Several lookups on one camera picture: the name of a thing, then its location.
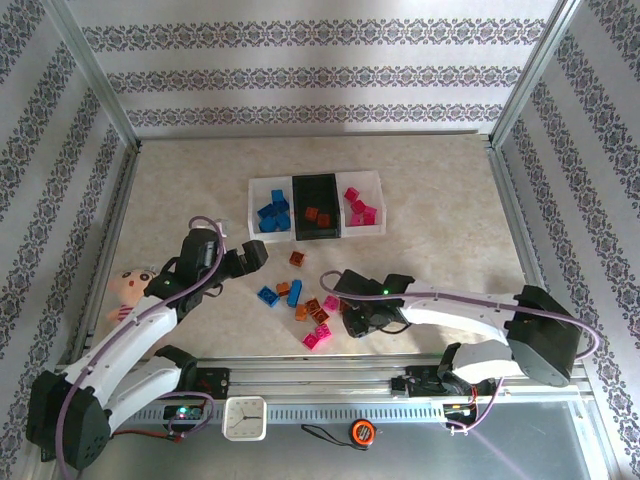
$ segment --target doll head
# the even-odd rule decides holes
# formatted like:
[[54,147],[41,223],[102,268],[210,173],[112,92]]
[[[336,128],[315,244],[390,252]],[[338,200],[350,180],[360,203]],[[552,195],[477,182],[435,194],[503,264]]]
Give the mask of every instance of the doll head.
[[155,276],[151,270],[127,270],[109,280],[107,289],[118,296],[121,304],[135,307],[144,296],[144,289]]

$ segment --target robotic arm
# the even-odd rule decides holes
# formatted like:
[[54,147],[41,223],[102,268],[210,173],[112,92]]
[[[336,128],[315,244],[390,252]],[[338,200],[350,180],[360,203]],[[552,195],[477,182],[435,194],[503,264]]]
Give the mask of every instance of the robotic arm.
[[489,340],[450,345],[438,370],[453,390],[455,383],[477,384],[487,378],[525,374],[545,385],[569,384],[582,327],[551,296],[525,286],[517,295],[470,294],[436,288],[413,277],[388,275],[381,284],[352,270],[340,274],[330,289],[349,305],[343,312],[350,336],[360,338],[391,323],[441,325],[476,333]]
[[[236,250],[225,252],[219,242],[217,227],[216,231],[191,229],[180,256],[169,260],[145,289],[145,297],[116,329],[63,372],[45,371],[36,378],[29,401],[27,439],[54,452],[58,417],[63,403],[70,401],[62,437],[64,460],[81,470],[140,408],[168,392],[190,389],[196,359],[172,346],[156,352],[144,368],[129,371],[202,302],[207,290],[222,289],[224,280],[255,272],[267,261],[261,241],[243,244],[244,255]],[[75,393],[68,399],[72,389]]]

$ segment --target toy block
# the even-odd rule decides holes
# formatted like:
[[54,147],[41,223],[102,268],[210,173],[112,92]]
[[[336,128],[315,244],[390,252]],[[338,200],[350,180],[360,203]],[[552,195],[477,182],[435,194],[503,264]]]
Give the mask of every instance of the toy block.
[[340,300],[333,295],[328,295],[327,298],[324,299],[322,308],[328,312],[335,312],[340,308]]
[[329,325],[326,323],[323,325],[319,325],[316,327],[316,337],[318,337],[318,341],[327,340],[331,337],[331,330],[329,330]]
[[258,227],[260,227],[260,231],[263,233],[271,233],[275,232],[278,224],[276,223],[276,219],[273,217],[263,218]]
[[273,208],[275,208],[277,213],[284,213],[289,211],[289,202],[286,200],[279,200],[277,202],[273,202]]
[[377,210],[373,207],[366,207],[364,209],[364,224],[365,225],[375,225],[376,224],[376,212]]
[[318,226],[320,228],[327,228],[331,225],[331,215],[328,213],[320,213],[318,215]]
[[287,282],[279,283],[278,285],[276,285],[276,292],[278,292],[279,297],[286,297],[287,295],[289,295],[290,291],[291,287]]
[[304,322],[307,319],[307,307],[305,305],[298,305],[296,307],[296,320]]
[[313,207],[307,207],[307,210],[304,212],[304,218],[306,218],[310,222],[315,222],[317,217],[318,217],[318,209]]
[[355,213],[351,215],[351,222],[349,223],[350,227],[361,227],[364,225],[364,216],[356,215]]
[[295,267],[301,267],[304,263],[304,253],[293,252],[291,258],[289,258],[289,263]]
[[360,195],[360,192],[357,191],[355,188],[353,187],[349,187],[347,188],[347,191],[344,194],[344,198],[346,198],[347,200],[349,200],[351,203],[355,202],[358,199],[358,195]]
[[300,280],[294,280],[291,283],[291,291],[287,297],[287,305],[291,308],[298,306],[298,300],[300,299],[300,292],[302,291],[302,282]]
[[275,307],[276,303],[278,303],[278,300],[280,300],[278,294],[271,290],[269,287],[262,287],[262,290],[258,292],[258,297],[260,297],[260,300],[269,305],[271,308]]
[[309,350],[313,350],[313,348],[318,344],[318,337],[316,337],[313,333],[310,333],[309,335],[304,337],[302,343],[304,343],[305,347],[307,347]]
[[365,208],[367,208],[367,206],[362,200],[356,200],[351,204],[351,210],[353,210],[353,213],[363,213]]
[[281,232],[285,232],[291,228],[291,219],[288,213],[279,213],[276,216],[276,224]]
[[276,207],[274,207],[272,203],[270,203],[269,205],[266,205],[266,206],[262,207],[260,210],[258,210],[258,216],[260,218],[272,217],[276,213],[277,213],[276,212]]
[[323,309],[320,309],[317,312],[312,313],[311,316],[313,317],[313,319],[318,325],[322,325],[324,322],[329,320],[329,314],[325,312]]
[[271,190],[271,201],[273,203],[284,201],[284,192],[282,190]]
[[314,313],[316,313],[318,310],[322,308],[320,306],[320,302],[318,302],[318,300],[316,300],[315,298],[312,298],[311,300],[306,302],[305,305],[307,307],[307,312],[309,312],[311,315],[313,315]]

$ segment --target analog clock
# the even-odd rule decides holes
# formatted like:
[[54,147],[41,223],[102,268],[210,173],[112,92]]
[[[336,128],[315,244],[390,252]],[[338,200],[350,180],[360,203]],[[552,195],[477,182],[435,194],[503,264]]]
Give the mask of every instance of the analog clock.
[[262,397],[229,397],[222,433],[233,442],[256,442],[267,435],[267,402]]

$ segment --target orange block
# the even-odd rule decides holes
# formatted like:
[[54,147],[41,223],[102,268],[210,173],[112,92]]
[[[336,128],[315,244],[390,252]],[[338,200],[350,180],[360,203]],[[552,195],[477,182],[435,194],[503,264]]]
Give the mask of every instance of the orange block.
[[320,302],[318,302],[318,300],[316,300],[315,298],[312,298],[311,300],[306,302],[305,305],[307,306],[307,312],[309,312],[311,315],[316,313],[321,308]]
[[306,218],[310,222],[315,222],[317,217],[318,217],[318,209],[313,207],[307,207],[307,210],[304,212],[304,218]]
[[318,226],[320,228],[327,228],[329,225],[331,225],[331,215],[328,213],[318,215]]
[[291,287],[287,282],[279,283],[278,285],[276,285],[276,292],[278,292],[279,297],[286,297],[287,295],[289,295],[290,291]]
[[289,263],[291,265],[295,265],[296,267],[301,267],[304,263],[304,253],[293,252],[291,254],[291,258],[289,258]]
[[296,307],[296,320],[304,322],[307,319],[307,307],[305,305],[298,305]]
[[325,312],[322,308],[315,313],[312,313],[311,316],[315,320],[318,325],[322,325],[327,320],[329,320],[329,314]]

